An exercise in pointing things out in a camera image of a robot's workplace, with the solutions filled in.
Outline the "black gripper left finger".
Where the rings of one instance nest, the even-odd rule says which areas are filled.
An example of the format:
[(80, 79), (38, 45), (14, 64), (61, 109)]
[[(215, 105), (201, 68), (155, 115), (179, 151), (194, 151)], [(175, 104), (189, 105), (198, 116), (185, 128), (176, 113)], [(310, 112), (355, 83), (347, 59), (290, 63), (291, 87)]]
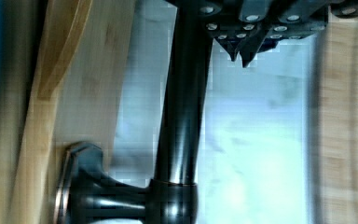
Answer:
[(235, 62), (246, 37), (239, 20), (243, 0), (199, 0), (199, 18), (205, 31)]

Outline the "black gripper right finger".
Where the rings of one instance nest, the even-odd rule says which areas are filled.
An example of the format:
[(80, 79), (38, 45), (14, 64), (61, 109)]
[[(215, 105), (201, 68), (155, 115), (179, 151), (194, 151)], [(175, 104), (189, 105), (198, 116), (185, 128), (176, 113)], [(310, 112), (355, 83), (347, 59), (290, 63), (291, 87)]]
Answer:
[(302, 39), (322, 31), (327, 19), (325, 0), (243, 0), (239, 19), (255, 29), (240, 50), (246, 67), (258, 52), (276, 47), (283, 39)]

